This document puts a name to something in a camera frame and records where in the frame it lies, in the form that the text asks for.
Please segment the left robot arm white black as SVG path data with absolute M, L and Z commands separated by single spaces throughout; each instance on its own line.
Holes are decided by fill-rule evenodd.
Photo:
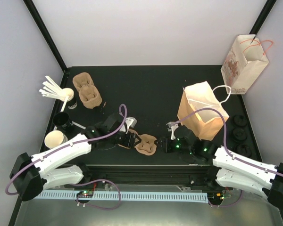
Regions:
M 29 156 L 19 155 L 10 173 L 10 185 L 16 189 L 21 201 L 30 201 L 42 191 L 63 185 L 88 187 L 92 177 L 83 164 L 63 168 L 62 165 L 92 150 L 110 145 L 134 148 L 141 139 L 130 132 L 137 123 L 134 117 L 124 118 L 119 113 L 104 122 L 86 127 L 72 139 L 50 150 Z

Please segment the brown pulp cup carrier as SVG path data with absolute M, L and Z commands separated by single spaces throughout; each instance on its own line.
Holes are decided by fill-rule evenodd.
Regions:
M 136 133 L 138 134 L 135 130 L 133 129 L 129 129 L 128 132 L 132 132 L 132 133 Z M 156 152 L 157 146 L 155 145 L 155 140 L 157 140 L 154 136 L 152 135 L 148 135 L 148 134 L 141 134 L 139 135 L 140 138 L 142 139 L 143 142 L 143 147 L 141 148 L 141 150 L 136 150 L 137 152 L 146 155 L 146 156 L 151 156 Z

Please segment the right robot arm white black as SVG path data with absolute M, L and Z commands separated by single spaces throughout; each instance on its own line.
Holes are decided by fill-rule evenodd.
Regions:
M 155 141 L 165 153 L 187 153 L 198 161 L 213 167 L 205 177 L 206 187 L 230 187 L 256 194 L 283 210 L 283 163 L 279 165 L 259 162 L 226 150 L 194 135 L 162 137 Z

